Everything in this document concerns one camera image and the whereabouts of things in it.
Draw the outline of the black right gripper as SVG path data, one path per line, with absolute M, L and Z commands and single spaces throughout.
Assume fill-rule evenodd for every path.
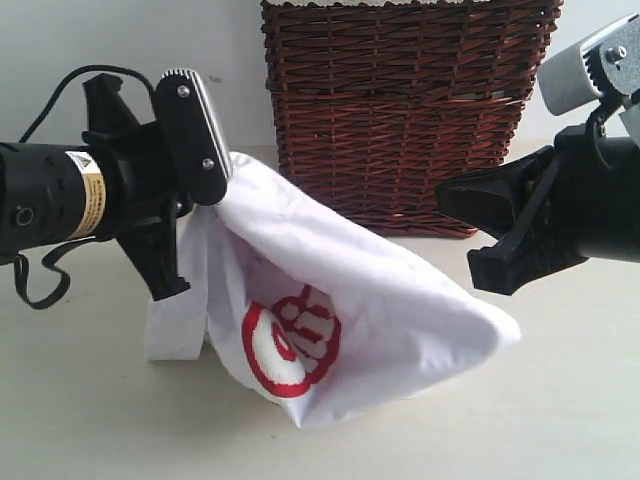
M 551 145 L 436 187 L 439 214 L 496 239 L 467 253 L 474 288 L 512 295 L 589 258 L 579 242 L 597 138 L 584 124 L 566 127 Z

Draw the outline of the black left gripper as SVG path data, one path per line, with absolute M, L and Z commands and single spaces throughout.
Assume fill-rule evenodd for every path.
M 82 140 L 101 168 L 106 210 L 91 233 L 119 245 L 154 301 L 179 295 L 190 283 L 179 274 L 176 217 L 193 209 L 178 188 L 157 122 L 140 123 L 120 95 L 121 77 L 101 73 L 83 83 L 87 129 Z

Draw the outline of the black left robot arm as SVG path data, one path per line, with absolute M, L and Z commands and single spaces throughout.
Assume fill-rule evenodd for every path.
M 85 73 L 87 128 L 80 145 L 30 138 L 67 85 Z M 124 77 L 154 88 L 141 73 L 87 65 L 65 76 L 16 143 L 1 145 L 1 263 L 31 308 L 60 301 L 71 277 L 58 263 L 89 243 L 116 241 L 148 287 L 163 300 L 187 291 L 178 273 L 178 218 L 193 206 L 158 122 L 142 124 L 124 103 Z

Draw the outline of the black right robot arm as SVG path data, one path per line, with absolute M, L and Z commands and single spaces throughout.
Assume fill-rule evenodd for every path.
M 639 260 L 639 147 L 567 127 L 553 144 L 442 182 L 440 214 L 496 242 L 471 250 L 473 286 L 510 296 L 591 258 Z

